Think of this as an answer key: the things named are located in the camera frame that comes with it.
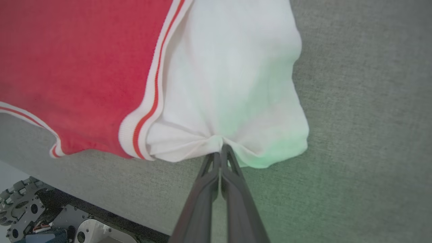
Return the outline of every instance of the white metal part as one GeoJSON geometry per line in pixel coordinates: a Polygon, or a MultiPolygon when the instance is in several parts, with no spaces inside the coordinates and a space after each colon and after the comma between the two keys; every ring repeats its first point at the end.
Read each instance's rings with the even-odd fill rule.
{"type": "Polygon", "coordinates": [[[99,242],[137,243],[129,234],[111,228],[96,219],[88,219],[82,222],[76,231],[74,243],[99,242]]]}

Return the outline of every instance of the metal plate with holes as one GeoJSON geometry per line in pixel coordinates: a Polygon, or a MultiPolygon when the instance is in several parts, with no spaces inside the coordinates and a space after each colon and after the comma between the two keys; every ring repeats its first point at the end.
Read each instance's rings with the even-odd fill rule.
{"type": "Polygon", "coordinates": [[[82,222],[76,232],[74,243],[137,243],[132,236],[111,228],[96,219],[82,222]]]}
{"type": "Polygon", "coordinates": [[[14,221],[7,232],[11,243],[22,239],[24,237],[24,230],[29,223],[31,221],[36,222],[39,216],[45,211],[45,207],[39,199],[39,196],[35,194],[33,194],[33,198],[28,199],[28,203],[23,207],[25,207],[25,211],[19,219],[19,223],[17,224],[16,221],[14,221]]]}
{"type": "Polygon", "coordinates": [[[76,229],[82,222],[91,218],[91,215],[71,205],[66,205],[63,211],[54,219],[53,227],[67,229],[73,226],[76,229]]]}

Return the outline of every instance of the red fabric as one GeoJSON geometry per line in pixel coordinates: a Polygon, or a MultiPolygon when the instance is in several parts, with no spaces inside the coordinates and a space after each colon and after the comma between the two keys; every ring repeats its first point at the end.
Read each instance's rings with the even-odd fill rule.
{"type": "Polygon", "coordinates": [[[123,118],[144,97],[171,0],[2,0],[0,101],[49,125],[65,154],[130,157],[123,118]]]}

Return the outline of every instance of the red and white garment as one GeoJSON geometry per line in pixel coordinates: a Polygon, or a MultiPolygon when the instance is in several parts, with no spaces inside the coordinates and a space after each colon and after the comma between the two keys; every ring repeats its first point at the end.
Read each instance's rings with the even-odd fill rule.
{"type": "Polygon", "coordinates": [[[230,144],[264,168],[307,148],[286,0],[0,1],[0,112],[50,154],[177,162],[230,144]]]}

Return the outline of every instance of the white floor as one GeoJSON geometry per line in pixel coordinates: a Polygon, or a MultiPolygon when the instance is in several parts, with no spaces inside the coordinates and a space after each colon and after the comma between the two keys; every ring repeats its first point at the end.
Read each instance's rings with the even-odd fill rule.
{"type": "MultiPolygon", "coordinates": [[[[28,177],[29,176],[26,173],[17,170],[0,160],[0,192],[11,188],[17,181],[25,180],[28,177]]],[[[0,226],[0,243],[10,243],[9,239],[6,238],[8,228],[9,226],[0,226]]]]}

